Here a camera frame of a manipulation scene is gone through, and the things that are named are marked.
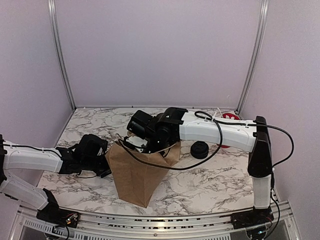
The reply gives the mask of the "brown paper bag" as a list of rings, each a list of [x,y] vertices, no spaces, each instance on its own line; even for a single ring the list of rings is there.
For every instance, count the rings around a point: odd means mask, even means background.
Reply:
[[[167,150],[166,157],[159,152],[139,153],[122,147],[118,141],[113,143],[106,153],[105,158],[111,169],[119,199],[147,208],[154,191],[169,170],[141,163],[130,154],[147,163],[173,167],[180,160],[181,143],[177,142]]]

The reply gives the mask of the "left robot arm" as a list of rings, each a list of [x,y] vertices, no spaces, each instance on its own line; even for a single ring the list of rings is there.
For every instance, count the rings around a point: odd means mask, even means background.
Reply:
[[[108,142],[93,134],[84,135],[71,147],[44,148],[0,140],[0,192],[43,211],[53,223],[63,219],[63,211],[49,190],[38,188],[12,174],[13,169],[41,170],[59,175],[94,172],[104,178],[111,174],[105,158]]]

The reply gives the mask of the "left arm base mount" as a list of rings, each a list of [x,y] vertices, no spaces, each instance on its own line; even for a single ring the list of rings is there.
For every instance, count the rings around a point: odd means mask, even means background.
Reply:
[[[37,211],[36,218],[53,224],[62,224],[76,228],[80,213],[60,208],[52,192],[45,188],[43,190],[47,196],[48,204],[42,210]]]

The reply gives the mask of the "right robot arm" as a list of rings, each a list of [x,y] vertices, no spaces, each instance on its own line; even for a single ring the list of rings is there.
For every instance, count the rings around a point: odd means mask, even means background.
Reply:
[[[179,141],[202,141],[234,147],[249,153],[248,174],[253,183],[253,206],[247,219],[258,224],[267,216],[271,201],[272,154],[266,120],[234,120],[201,111],[169,107],[159,117],[149,116],[144,139],[150,152]]]

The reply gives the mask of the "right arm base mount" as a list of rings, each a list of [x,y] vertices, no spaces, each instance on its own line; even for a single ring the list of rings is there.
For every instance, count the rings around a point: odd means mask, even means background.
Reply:
[[[230,222],[235,230],[261,225],[273,220],[274,215],[270,207],[265,209],[253,207],[251,210],[232,213],[230,216]]]

